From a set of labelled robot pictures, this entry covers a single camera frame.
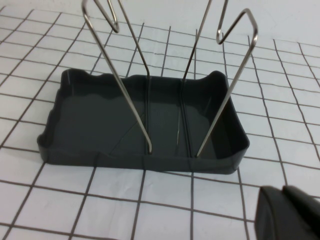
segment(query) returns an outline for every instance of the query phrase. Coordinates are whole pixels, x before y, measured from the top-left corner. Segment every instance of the tray rim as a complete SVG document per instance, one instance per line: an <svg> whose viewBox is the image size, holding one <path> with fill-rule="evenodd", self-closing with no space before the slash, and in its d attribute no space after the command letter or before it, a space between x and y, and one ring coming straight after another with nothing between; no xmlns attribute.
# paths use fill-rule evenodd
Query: tray rim
<svg viewBox="0 0 320 240"><path fill-rule="evenodd" d="M112 77L112 78L114 78L114 76L113 76L111 73L102 73L102 74L100 74L100 75L90 75L90 74L89 74L88 72L86 72L85 70L76 69L76 68L66 69L65 71L62 72L62 74L61 74L60 88L58 89L58 91L57 91L57 93L56 93L56 97L55 97L55 101L54 101L53 108L52 108L52 110L49 112L49 115L48 115L47 122L46 122L46 125L45 125L45 128L44 128L43 133L41 133L41 134L38 136L38 138L37 138L37 144L38 144L38 146L39 146L40 153L42 153L43 151L57 151L57 150L58 150L58 151L62 151L62 152L67 152L65 149L51 148L50 145L46 146L46 145L42 144L42 138L47 138L47 137L48 137L49 127L52 127L53 129L56 127L56 124L57 124L57 123L54 123L54 124L53 124L54 126L51 126L52 124L50 125L51 122L54 122L54 118L55 118L54 114L59 113L59 114L58 114L58 119L60 118L60 111L59 111L59 109L58 109L58 105L59 105L59 103L60 103L60 102L59 102L59 98L62 98L62 96L60 96L60 93L61 93L61 91L62 91L61 89L62 89L63 84L64 84L63 82L65 82L65 81L63 81L63 79L64 79L64 75L67 75L67 76L68 76L68 79L70 79L70 78L69 78L70 72L78 72L78 73L84 74L84 75L86 75L86 77L90 78L92 81L97 81L97 82L101 82L101 81L103 80L103 78L105 78L105 77L109 77L109 78ZM227 80L227 77L226 77L222 72L220 72L220 71L213 71L213 72L210 73L208 76L205 76L205 77L200 78L200 79L190 79L189 81L193 81L193 82L195 82L195 81L201 81L202 79L205 79L205 78L209 77L210 75L215 75L215 74L219 74L219 75L222 75L222 76L224 77L226 87L228 88L228 87L229 87L229 82L228 82L228 80ZM129 76L129 77L124 77L124 78L121 78L121 79L122 79L123 81L129 81L131 78L136 78L136 77L146 78L147 76L136 74L136 75L132 75L132 76ZM178 80L179 80L179 81L181 80L181 78L177 78L177 77L151 76L151 78L163 78L163 79L171 79L171 80L172 80L172 79L176 79L177 81L178 81ZM235 107L234 107L234 104L233 104L233 102L232 102L232 99L230 98L229 100L230 100L231 110L235 113L235 114L234 114L234 115L235 115L235 120L238 122L239 130L241 131L241 134L243 134L243 136L244 136L245 139L246 139L247 144L246 144L246 147L245 147L245 148L243 148L243 149L237 151L236 153L231 154L231 155L229 155L229 156L227 156L227 157L217 158L217 159L201 158L201 157L195 158L194 156L192 156L192 157L188 157L188 156L186 156L186 157L179 157L179 156L168 156L168 157L166 157L166 156L161 156L161 157L164 158L164 159L167 158L167 159L177 159L177 160L179 160L179 159L181 158L181 159L188 159L189 161L194 161L194 160L196 160L196 161L201 161L201 160L203 160L203 161L213 161L213 160L223 161L224 159L232 158L234 155L238 154L239 152L243 152L243 155L242 155L242 157L243 157L244 154L245 154L245 152L247 151L247 149L248 149L249 146L250 146L250 141L249 141L249 138L248 138L248 136L247 136L247 134L246 134L246 132L245 132L245 130L244 130L244 128L243 128L240 120L239 120L239 117L238 117L238 114L237 114L237 112L236 112L236 110L235 110ZM111 158L119 157L119 156L112 156L112 155L107 154L107 153L104 153L104 152L100 152L100 153L103 154L103 155L106 155L106 156L108 156L108 157L111 157ZM68 154L69 154L69 155L75 155L76 153L75 153L75 152L74 152L74 153L68 152ZM128 157L132 156L132 157L133 157L133 155L128 155L128 154L123 154L123 155L121 155L121 157L126 157L126 156L128 156ZM145 154L139 154L139 156L141 156L141 157L150 156L151 158L156 158L156 157L157 157L157 156L155 157L155 156L153 156L152 154L147 154L147 153L145 153Z"/></svg>

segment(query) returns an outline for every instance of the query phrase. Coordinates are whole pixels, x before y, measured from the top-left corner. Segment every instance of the white surface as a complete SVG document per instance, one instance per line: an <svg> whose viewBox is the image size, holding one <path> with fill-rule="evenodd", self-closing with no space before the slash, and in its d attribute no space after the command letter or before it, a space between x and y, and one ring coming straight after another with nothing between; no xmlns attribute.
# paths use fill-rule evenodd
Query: white surface
<svg viewBox="0 0 320 240"><path fill-rule="evenodd" d="M94 171L43 165L36 142L53 107L62 71L73 67L93 70L94 75L110 72L104 59L98 60L98 47L91 44L88 30L81 29L84 20L34 11L23 22L19 18L29 10L2 11L0 238L7 233L7 240L126 240L133 234L136 240L254 240L260 186L281 188L286 179L288 185L320 198L320 47L301 44L305 60L296 42L259 38L232 94L250 140L239 171L230 175L146 171L145 176L144 171L132 169ZM105 42L108 30L100 28ZM168 25L162 30L134 25L137 36L141 29L140 45L147 51L151 74L160 76L163 70L163 76L182 77L195 36L174 32L172 27L168 39ZM127 30L112 34L107 50L121 75L145 74L138 54L129 69L135 46L128 34ZM246 36L230 36L224 49L213 39L200 38L188 78L220 70L232 79L247 48Z"/></svg>

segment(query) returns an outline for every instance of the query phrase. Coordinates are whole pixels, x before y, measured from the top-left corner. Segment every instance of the black object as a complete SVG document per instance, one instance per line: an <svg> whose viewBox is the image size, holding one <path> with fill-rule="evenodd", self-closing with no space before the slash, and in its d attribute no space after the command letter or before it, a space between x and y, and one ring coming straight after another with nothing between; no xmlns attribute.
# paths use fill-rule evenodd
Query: black object
<svg viewBox="0 0 320 240"><path fill-rule="evenodd" d="M122 79L153 145L152 154L112 74L62 73L38 139L49 164L231 174L249 147L231 99L201 157L195 155L226 95L214 71L199 80L134 75Z"/></svg>
<svg viewBox="0 0 320 240"><path fill-rule="evenodd" d="M320 240L320 203L294 186L260 188L257 240Z"/></svg>

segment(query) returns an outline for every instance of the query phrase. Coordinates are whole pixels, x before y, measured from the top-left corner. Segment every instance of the grid paper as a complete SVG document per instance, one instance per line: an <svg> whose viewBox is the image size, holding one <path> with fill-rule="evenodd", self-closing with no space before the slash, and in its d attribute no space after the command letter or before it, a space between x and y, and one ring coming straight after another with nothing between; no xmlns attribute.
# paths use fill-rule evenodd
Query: grid paper
<svg viewBox="0 0 320 240"><path fill-rule="evenodd" d="M119 75L145 75L128 27L94 19ZM132 25L152 76L182 78L195 35ZM231 175L44 164L61 72L110 73L82 16L0 10L0 238L254 240L259 187L294 185L320 200L320 46L258 39L232 100L250 140ZM249 46L201 37L188 79L231 82Z"/></svg>

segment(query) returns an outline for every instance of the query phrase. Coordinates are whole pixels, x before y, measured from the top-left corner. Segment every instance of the plastic tray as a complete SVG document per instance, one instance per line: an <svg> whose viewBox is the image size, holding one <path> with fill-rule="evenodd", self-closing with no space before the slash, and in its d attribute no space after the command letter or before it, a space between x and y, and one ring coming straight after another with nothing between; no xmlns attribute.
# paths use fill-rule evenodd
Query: plastic tray
<svg viewBox="0 0 320 240"><path fill-rule="evenodd" d="M134 75L122 81L148 131L152 153L114 76L69 69L37 139L45 162L216 174L238 168L250 143L231 99L201 157L195 157L228 90L224 74L187 80L182 92L180 78Z"/></svg>

